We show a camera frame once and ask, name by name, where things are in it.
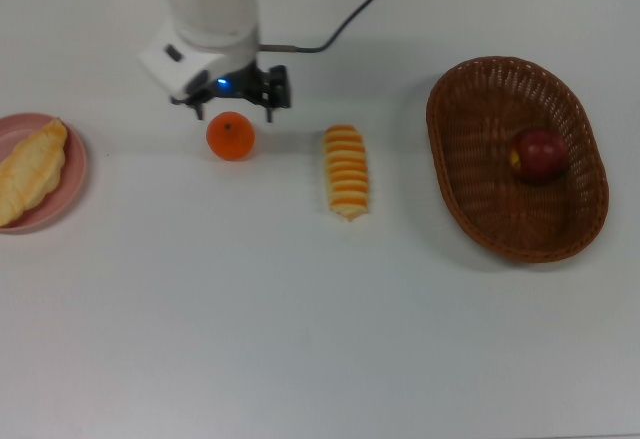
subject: bread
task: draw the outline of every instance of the bread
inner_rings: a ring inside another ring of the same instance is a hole
[[[60,183],[67,128],[55,119],[20,141],[0,163],[0,227],[42,202]]]
[[[352,221],[369,210],[366,148],[355,127],[327,129],[322,139],[327,199],[332,211]]]

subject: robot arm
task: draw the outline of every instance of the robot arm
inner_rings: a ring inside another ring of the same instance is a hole
[[[169,93],[202,119],[215,97],[242,98],[271,111],[288,108],[287,70],[257,66],[259,30],[256,0],[168,0],[168,20],[141,61]]]

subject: pink plate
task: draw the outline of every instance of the pink plate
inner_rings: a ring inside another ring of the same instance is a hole
[[[14,114],[0,119],[0,161],[11,154],[18,142],[54,119],[53,116],[38,113]],[[68,131],[64,146],[66,159],[60,184],[38,206],[26,211],[8,226],[0,227],[0,233],[26,232],[42,226],[63,212],[80,192],[87,172],[87,153],[80,137],[68,124],[65,123],[65,126]]]

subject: orange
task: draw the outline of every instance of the orange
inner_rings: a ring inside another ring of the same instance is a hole
[[[237,112],[223,112],[207,127],[207,143],[225,161],[237,161],[253,148],[256,133],[249,119]]]

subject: apple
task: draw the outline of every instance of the apple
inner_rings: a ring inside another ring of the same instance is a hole
[[[525,129],[509,144],[509,164],[523,181],[545,184],[567,167],[569,148],[564,138],[544,127]]]

